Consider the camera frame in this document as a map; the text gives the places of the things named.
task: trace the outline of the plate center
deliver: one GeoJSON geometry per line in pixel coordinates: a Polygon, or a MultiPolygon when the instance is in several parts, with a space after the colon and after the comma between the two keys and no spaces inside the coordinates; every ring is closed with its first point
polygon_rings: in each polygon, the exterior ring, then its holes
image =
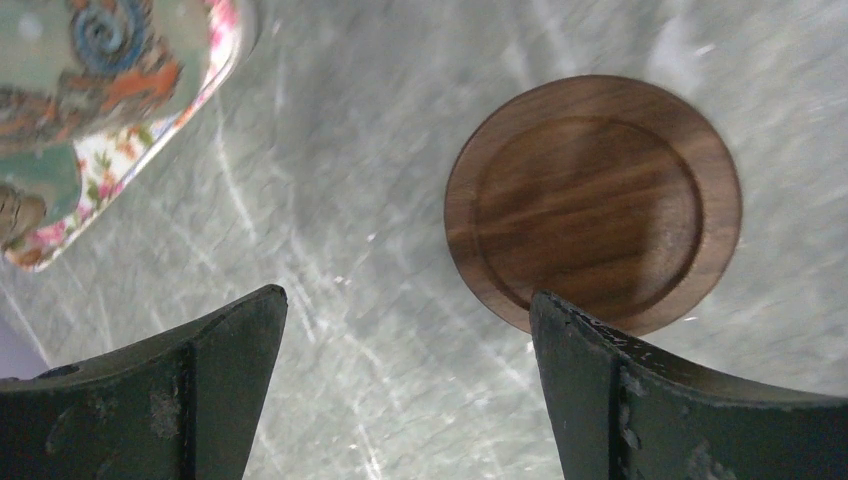
{"type": "Polygon", "coordinates": [[[529,308],[547,289],[615,321],[686,275],[702,206],[683,159],[633,124],[570,117],[512,138],[479,177],[476,241],[491,280],[529,308]]]}

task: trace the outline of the wood grain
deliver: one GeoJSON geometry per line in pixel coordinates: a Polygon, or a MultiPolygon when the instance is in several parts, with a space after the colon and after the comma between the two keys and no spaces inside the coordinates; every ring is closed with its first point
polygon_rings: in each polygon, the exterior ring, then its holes
{"type": "Polygon", "coordinates": [[[707,120],[609,76],[501,107],[463,148],[445,201],[463,279],[524,331],[539,290],[631,334],[668,325],[715,286],[740,222],[736,170],[707,120]]]}

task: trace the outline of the round wooden plate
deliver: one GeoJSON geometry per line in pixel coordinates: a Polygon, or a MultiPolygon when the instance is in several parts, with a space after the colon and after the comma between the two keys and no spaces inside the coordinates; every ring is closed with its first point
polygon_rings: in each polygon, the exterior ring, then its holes
{"type": "Polygon", "coordinates": [[[718,282],[741,213],[733,160],[703,116],[658,87],[597,75],[492,114],[445,199],[463,279],[527,332],[538,290],[631,334],[668,325],[718,282]]]}

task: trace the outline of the wooden plate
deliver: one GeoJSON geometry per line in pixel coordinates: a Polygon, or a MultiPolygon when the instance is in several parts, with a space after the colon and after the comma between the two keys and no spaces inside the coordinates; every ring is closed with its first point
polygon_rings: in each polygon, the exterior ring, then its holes
{"type": "Polygon", "coordinates": [[[545,289],[642,335],[718,282],[740,198],[730,153],[694,108],[593,75],[524,93],[483,122],[448,181],[445,227],[465,282],[521,330],[545,289]]]}

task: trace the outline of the pottery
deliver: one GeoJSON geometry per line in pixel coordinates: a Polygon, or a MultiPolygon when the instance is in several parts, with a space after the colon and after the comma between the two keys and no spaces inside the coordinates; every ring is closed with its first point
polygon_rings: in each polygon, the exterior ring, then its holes
{"type": "Polygon", "coordinates": [[[209,61],[203,0],[0,3],[0,154],[176,114],[209,61]]]}

